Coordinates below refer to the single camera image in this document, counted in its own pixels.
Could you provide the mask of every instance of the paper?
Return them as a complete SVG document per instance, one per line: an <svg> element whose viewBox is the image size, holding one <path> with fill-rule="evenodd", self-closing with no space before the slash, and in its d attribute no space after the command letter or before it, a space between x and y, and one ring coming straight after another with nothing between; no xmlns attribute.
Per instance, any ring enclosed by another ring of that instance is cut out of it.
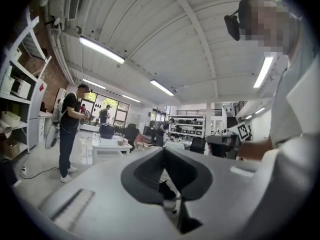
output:
<svg viewBox="0 0 320 240"><path fill-rule="evenodd" d="M12 133L11 126L3 120L0 120L0 126L1 126L1 130L3 129L3 133L4 133L5 137L8 139Z"/></svg>

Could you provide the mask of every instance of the white cabinet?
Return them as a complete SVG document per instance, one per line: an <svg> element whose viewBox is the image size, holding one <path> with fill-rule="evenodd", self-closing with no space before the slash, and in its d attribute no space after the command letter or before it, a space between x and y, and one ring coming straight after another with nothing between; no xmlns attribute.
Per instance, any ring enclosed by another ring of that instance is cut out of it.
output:
<svg viewBox="0 0 320 240"><path fill-rule="evenodd" d="M40 118L39 120L39 142L44 140L45 134L45 118Z"/></svg>

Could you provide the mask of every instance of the jeans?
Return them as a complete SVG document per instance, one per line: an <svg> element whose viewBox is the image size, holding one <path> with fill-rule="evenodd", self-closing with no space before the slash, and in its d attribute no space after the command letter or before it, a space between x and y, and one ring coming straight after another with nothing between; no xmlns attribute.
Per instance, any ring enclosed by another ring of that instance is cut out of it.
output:
<svg viewBox="0 0 320 240"><path fill-rule="evenodd" d="M163 147L164 145L164 136L160 134L156 134L155 143L157 147Z"/></svg>
<svg viewBox="0 0 320 240"><path fill-rule="evenodd" d="M60 125L60 156L59 156L59 170L61 176L64 178L68 174L70 168L70 154L74 145L77 127L65 130Z"/></svg>

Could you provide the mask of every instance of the cap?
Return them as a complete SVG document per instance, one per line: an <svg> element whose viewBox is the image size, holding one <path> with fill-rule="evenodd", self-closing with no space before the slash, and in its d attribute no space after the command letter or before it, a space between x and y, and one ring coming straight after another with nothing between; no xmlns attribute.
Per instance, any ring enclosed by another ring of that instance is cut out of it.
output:
<svg viewBox="0 0 320 240"><path fill-rule="evenodd" d="M84 83L84 82L83 82L83 83L81 83L81 84L78 86L78 89L79 89L79 88L87 89L87 90L88 90L88 92L89 92L89 90L90 90L90 89L89 89L89 85L87 85L87 84L86 84L86 83Z"/></svg>

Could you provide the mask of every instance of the refrigerator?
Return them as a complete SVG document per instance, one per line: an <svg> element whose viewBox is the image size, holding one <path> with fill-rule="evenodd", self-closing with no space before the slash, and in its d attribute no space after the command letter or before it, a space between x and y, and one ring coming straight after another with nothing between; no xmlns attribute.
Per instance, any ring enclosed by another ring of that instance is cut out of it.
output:
<svg viewBox="0 0 320 240"><path fill-rule="evenodd" d="M31 104L28 112L27 137L29 149L33 148L39 142L39 112L41 103L44 99L47 84L39 79L35 84Z"/></svg>

